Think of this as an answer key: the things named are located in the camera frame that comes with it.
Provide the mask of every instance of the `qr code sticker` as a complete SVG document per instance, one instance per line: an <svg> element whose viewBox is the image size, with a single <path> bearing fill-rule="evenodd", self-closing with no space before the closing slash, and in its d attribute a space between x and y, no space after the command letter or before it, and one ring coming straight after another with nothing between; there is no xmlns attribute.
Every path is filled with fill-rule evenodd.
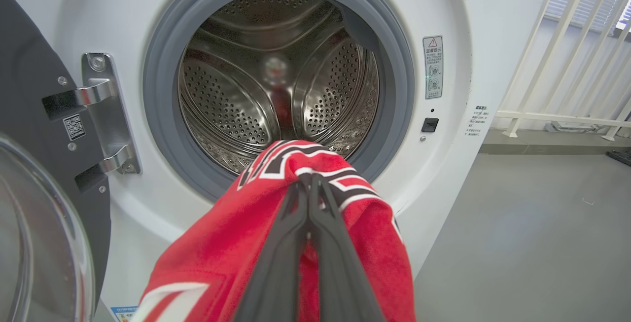
<svg viewBox="0 0 631 322"><path fill-rule="evenodd" d="M78 113L64 118L64 124L66 126L66 132L68 132L68 137L70 137L70 141L74 141L77 138L85 136L85 129L83 129L83 123L81 122L81 117L79 117Z"/></svg>

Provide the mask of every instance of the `red towel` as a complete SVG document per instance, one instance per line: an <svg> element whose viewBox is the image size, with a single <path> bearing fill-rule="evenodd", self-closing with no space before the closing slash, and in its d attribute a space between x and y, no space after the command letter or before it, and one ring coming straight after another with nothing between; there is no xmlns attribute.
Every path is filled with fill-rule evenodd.
<svg viewBox="0 0 631 322"><path fill-rule="evenodd" d="M339 155L316 143L276 142L158 259L133 322L229 322L287 187L329 179L344 223L388 321L416 321L412 269L392 208ZM300 259L300 321L319 321L317 257Z"/></svg>

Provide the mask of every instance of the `concrete floor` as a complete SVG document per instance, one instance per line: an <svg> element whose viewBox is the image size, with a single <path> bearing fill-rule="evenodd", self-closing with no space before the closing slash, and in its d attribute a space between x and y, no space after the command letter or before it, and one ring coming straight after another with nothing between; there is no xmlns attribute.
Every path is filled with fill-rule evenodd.
<svg viewBox="0 0 631 322"><path fill-rule="evenodd" d="M631 321L631 167L478 155L415 292L419 321Z"/></svg>

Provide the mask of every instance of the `metal hinge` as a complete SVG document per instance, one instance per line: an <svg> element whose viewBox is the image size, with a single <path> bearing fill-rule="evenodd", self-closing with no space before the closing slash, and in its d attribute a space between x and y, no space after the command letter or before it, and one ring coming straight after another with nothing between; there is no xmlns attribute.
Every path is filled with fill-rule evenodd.
<svg viewBox="0 0 631 322"><path fill-rule="evenodd" d="M81 58L84 88L74 90L76 102L88 108L101 142L104 173L139 174L140 163L120 99L114 63L108 54L84 54Z"/></svg>

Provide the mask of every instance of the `hinge screw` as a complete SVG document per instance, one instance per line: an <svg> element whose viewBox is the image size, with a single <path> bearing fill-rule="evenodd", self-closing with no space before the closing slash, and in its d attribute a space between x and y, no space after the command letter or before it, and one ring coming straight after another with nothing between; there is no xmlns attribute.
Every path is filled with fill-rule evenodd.
<svg viewBox="0 0 631 322"><path fill-rule="evenodd" d="M90 60L90 67L97 72L104 71L105 59L103 59L103 57L100 57L100 56L92 57L92 60Z"/></svg>

